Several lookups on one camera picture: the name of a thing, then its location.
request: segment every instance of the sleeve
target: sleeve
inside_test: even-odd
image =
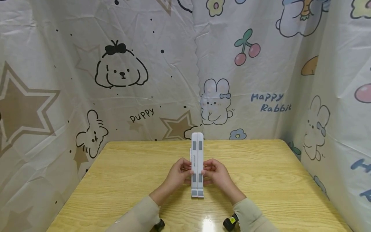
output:
[[[260,211],[260,209],[248,198],[233,206],[241,232],[278,232],[279,230]]]
[[[106,232],[150,231],[160,221],[159,211],[160,207],[149,196],[146,196],[111,225]]]

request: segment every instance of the green leaf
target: green leaf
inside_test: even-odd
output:
[[[297,147],[293,147],[292,151],[297,155],[301,155],[301,151]]]
[[[251,28],[249,30],[245,31],[245,33],[243,34],[243,37],[242,37],[243,41],[246,42],[251,37],[252,34],[253,34],[253,29],[251,29]]]
[[[241,45],[243,45],[245,43],[245,41],[243,39],[239,39],[237,40],[235,43],[234,43],[234,46],[235,47],[239,47]]]

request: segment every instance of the pink cherry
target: pink cherry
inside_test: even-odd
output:
[[[355,91],[354,96],[362,103],[371,103],[371,83],[359,87]]]
[[[245,53],[240,53],[236,56],[236,58],[234,59],[234,63],[237,65],[237,66],[241,66],[245,63],[246,61],[246,54]]]
[[[249,49],[249,57],[254,58],[257,55],[259,55],[259,53],[260,53],[260,45],[257,43],[254,43],[253,45],[251,45]]]

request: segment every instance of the light wood grain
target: light wood grain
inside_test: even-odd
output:
[[[166,177],[190,141],[108,143],[49,228],[105,231]],[[204,158],[225,164],[236,185],[281,231],[351,231],[282,140],[204,142]],[[166,231],[224,231],[233,214],[214,186],[191,199],[184,186],[161,208]]]

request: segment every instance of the curtain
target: curtain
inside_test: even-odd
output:
[[[369,231],[370,23],[369,0],[0,0],[0,231],[45,231],[107,142],[192,132],[283,139]]]

